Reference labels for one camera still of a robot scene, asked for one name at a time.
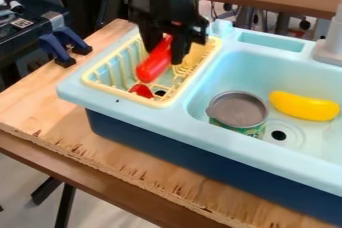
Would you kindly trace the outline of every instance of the yellow banana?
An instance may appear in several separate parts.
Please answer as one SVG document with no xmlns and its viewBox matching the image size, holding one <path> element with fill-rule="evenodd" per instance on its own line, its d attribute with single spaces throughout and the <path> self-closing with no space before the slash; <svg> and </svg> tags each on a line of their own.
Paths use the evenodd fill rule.
<svg viewBox="0 0 342 228">
<path fill-rule="evenodd" d="M 340 106 L 332 101 L 303 97 L 284 91 L 273 91 L 271 104 L 278 111 L 303 120 L 328 121 L 340 112 Z"/>
</svg>

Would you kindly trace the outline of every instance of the toy sink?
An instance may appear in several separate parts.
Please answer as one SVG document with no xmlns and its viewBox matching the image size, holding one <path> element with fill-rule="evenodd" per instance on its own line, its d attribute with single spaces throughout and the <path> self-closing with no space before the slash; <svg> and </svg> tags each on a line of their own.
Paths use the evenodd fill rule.
<svg viewBox="0 0 342 228">
<path fill-rule="evenodd" d="M 314 42 L 232 28 L 217 20 L 206 46 L 148 85 L 129 88 L 146 55 L 137 28 L 62 81 L 58 95 L 86 108 L 92 130 L 167 161 L 342 226 L 342 118 L 309 122 L 270 108 L 264 140 L 209 124 L 217 94 L 273 90 L 342 102 L 342 68 L 314 61 Z"/>
</svg>

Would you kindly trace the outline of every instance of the tin can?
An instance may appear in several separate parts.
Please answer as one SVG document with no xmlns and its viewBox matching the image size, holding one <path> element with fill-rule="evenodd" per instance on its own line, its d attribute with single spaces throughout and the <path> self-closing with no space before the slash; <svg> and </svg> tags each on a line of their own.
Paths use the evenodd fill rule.
<svg viewBox="0 0 342 228">
<path fill-rule="evenodd" d="M 268 109 L 257 96 L 243 91 L 227 91 L 215 96 L 206 110 L 213 125 L 262 139 Z"/>
</svg>

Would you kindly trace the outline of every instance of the drain hole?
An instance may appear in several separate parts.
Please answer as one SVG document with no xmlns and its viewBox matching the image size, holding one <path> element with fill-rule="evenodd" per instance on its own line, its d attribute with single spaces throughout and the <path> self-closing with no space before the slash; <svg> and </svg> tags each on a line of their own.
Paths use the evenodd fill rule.
<svg viewBox="0 0 342 228">
<path fill-rule="evenodd" d="M 154 94 L 157 95 L 157 96 L 163 96 L 165 95 L 165 91 L 164 90 L 158 90 L 157 92 L 155 92 Z"/>
<path fill-rule="evenodd" d="M 286 134 L 283 131 L 276 130 L 272 132 L 272 137 L 275 140 L 284 141 L 286 139 Z"/>
</svg>

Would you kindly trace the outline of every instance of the red toy pepper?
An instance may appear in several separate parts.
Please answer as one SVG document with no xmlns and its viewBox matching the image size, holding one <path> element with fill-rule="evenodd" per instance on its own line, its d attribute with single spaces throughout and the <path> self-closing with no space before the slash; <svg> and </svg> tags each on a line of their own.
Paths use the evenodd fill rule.
<svg viewBox="0 0 342 228">
<path fill-rule="evenodd" d="M 140 81 L 152 82 L 171 65 L 171 41 L 171 36 L 163 38 L 149 57 L 137 66 L 136 73 Z"/>
<path fill-rule="evenodd" d="M 151 90 L 144 84 L 135 84 L 130 90 L 130 93 L 137 93 L 138 96 L 145 98 L 153 98 Z"/>
</svg>

